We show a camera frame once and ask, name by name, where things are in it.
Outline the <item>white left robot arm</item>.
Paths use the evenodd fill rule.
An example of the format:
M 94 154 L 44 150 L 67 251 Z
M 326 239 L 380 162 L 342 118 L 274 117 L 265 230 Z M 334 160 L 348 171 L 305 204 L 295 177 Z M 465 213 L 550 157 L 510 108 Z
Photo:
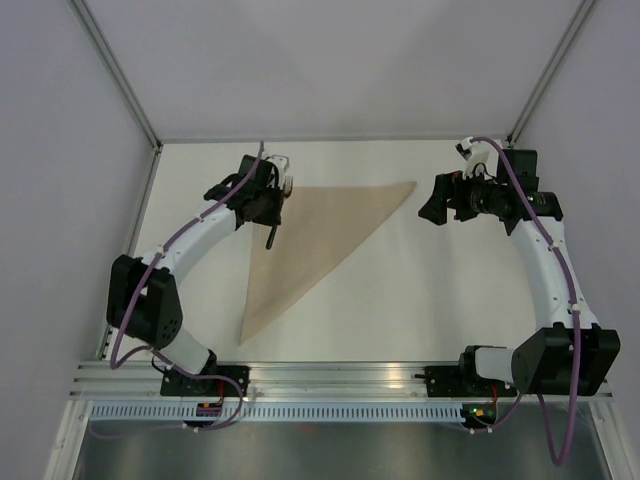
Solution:
M 168 240 L 147 253 L 119 256 L 112 264 L 106 320 L 117 334 L 109 359 L 120 368 L 125 337 L 183 376 L 195 395 L 206 396 L 218 384 L 216 354 L 184 325 L 178 288 L 187 274 L 219 242 L 242 226 L 265 226 L 271 249 L 282 224 L 285 200 L 293 190 L 286 156 L 258 152 L 242 158 L 237 172 L 211 187 L 193 216 Z

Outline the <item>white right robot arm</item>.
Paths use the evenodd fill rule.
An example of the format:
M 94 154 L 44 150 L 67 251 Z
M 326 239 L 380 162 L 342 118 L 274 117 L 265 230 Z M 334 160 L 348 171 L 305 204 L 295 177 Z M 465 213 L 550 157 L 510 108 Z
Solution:
M 600 326 L 574 275 L 565 242 L 564 214 L 557 196 L 539 188 L 534 150 L 499 149 L 495 174 L 487 171 L 491 143 L 460 141 L 462 170 L 439 174 L 420 218 L 441 226 L 496 217 L 525 267 L 535 332 L 515 349 L 469 345 L 449 382 L 462 396 L 485 395 L 491 387 L 519 393 L 590 397 L 604 383 L 621 342 Z

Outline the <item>beige cloth napkin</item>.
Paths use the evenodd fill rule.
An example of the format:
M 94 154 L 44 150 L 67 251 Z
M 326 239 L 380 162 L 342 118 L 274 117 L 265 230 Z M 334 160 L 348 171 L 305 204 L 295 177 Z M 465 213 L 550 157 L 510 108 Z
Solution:
M 263 331 L 365 242 L 415 190 L 383 186 L 297 187 L 284 203 L 284 224 L 254 226 L 239 342 Z

